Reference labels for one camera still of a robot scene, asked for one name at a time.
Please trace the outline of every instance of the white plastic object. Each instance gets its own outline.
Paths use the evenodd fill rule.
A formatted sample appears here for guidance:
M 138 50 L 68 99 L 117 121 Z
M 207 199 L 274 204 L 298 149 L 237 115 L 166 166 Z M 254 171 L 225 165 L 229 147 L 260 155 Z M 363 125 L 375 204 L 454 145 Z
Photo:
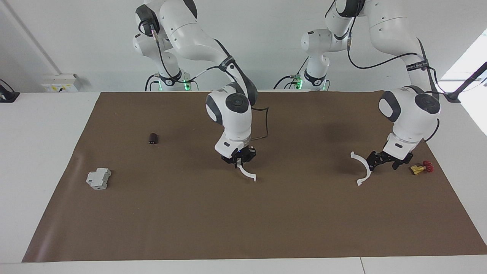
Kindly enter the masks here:
M 353 151 L 352 151 L 352 153 L 350 153 L 350 157 L 352 157 L 352 159 L 355 159 L 355 160 L 358 160 L 359 162 L 361 162 L 365 166 L 365 169 L 367 170 L 367 176 L 365 176 L 365 178 L 363 178 L 363 179 L 357 180 L 357 185 L 360 186 L 360 185 L 362 185 L 362 183 L 365 180 L 367 180 L 370 177 L 370 174 L 372 174 L 372 171 L 370 171 L 369 164 L 364 159 L 364 157 L 356 155 Z
M 86 183 L 88 183 L 95 190 L 103 190 L 107 188 L 108 177 L 112 172 L 108 168 L 97 168 L 96 171 L 88 173 Z
M 251 179 L 254 179 L 254 182 L 257 180 L 257 176 L 255 174 L 247 172 L 242 165 L 237 165 L 237 166 L 239 167 L 239 169 L 243 175 L 245 175 Z

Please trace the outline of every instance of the robotic arm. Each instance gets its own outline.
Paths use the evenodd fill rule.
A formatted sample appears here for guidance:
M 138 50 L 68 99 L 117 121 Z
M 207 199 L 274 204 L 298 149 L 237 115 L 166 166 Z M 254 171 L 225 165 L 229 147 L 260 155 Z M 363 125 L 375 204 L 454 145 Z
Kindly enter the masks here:
M 431 132 L 440 113 L 439 95 L 423 46 L 411 35 L 408 18 L 398 8 L 400 4 L 399 0 L 335 0 L 325 14 L 328 28 L 310 31 L 301 39 L 301 47 L 309 55 L 301 79 L 303 88 L 312 90 L 320 90 L 325 83 L 330 64 L 325 54 L 350 50 L 351 28 L 358 16 L 367 17 L 371 41 L 377 50 L 404 61 L 411 85 L 386 91 L 379 101 L 381 113 L 394 126 L 383 151 L 374 151 L 367 158 L 370 171 L 386 162 L 394 162 L 394 169 L 409 163 L 411 151 L 425 133 Z
M 223 45 L 201 29 L 192 0 L 147 1 L 137 8 L 136 14 L 144 35 L 134 38 L 134 47 L 156 62 L 166 85 L 169 80 L 175 85 L 185 83 L 178 78 L 184 72 L 176 57 L 165 52 L 170 48 L 190 60 L 211 61 L 227 74 L 231 83 L 207 96 L 206 110 L 213 121 L 225 128 L 215 150 L 227 163 L 243 169 L 242 165 L 256 155 L 255 149 L 249 147 L 251 106 L 257 100 L 255 85 Z

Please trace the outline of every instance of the brown mat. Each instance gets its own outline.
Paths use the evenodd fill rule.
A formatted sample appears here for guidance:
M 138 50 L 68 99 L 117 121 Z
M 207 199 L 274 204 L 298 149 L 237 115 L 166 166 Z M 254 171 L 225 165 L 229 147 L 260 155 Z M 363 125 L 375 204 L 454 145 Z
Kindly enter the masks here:
M 23 261 L 487 254 L 426 144 L 412 164 L 433 174 L 389 164 L 356 185 L 350 152 L 381 150 L 392 127 L 380 95 L 260 94 L 253 182 L 213 150 L 206 94 L 102 93 Z M 103 191 L 85 183 L 98 167 Z

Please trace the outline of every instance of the bright window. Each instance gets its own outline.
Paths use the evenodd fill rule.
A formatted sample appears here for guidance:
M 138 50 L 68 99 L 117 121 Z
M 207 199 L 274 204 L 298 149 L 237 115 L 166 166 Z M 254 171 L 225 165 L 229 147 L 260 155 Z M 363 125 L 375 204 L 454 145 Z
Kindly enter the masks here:
M 487 61 L 487 30 L 468 48 L 460 59 L 441 78 L 440 86 L 446 92 L 455 91 L 468 77 Z M 463 107 L 487 135 L 487 73 L 473 82 L 459 95 Z

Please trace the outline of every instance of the black mount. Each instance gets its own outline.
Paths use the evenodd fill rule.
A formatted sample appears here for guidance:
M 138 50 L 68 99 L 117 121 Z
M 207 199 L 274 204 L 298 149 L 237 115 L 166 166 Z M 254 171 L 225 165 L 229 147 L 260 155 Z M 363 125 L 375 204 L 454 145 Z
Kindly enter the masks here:
M 19 97 L 20 92 L 10 92 L 0 85 L 0 95 L 5 97 L 5 99 L 0 97 L 0 103 L 13 103 Z
M 244 163 L 250 162 L 256 155 L 256 151 L 254 148 L 249 148 L 248 146 L 242 148 L 240 151 L 235 151 L 233 153 L 232 158 L 226 158 L 222 156 L 222 160 L 227 162 L 228 164 L 234 164 L 235 168 L 237 168 L 238 161 L 240 160 L 240 164 L 244 166 Z
M 369 164 L 370 171 L 374 171 L 374 169 L 381 164 L 385 164 L 387 162 L 394 162 L 393 169 L 396 170 L 402 164 L 409 164 L 409 162 L 412 159 L 412 156 L 413 156 L 412 153 L 408 153 L 406 155 L 406 158 L 404 158 L 404 160 L 399 160 L 396 157 L 393 157 L 385 152 L 377 153 L 375 151 L 372 151 L 370 155 L 367 157 L 367 163 Z

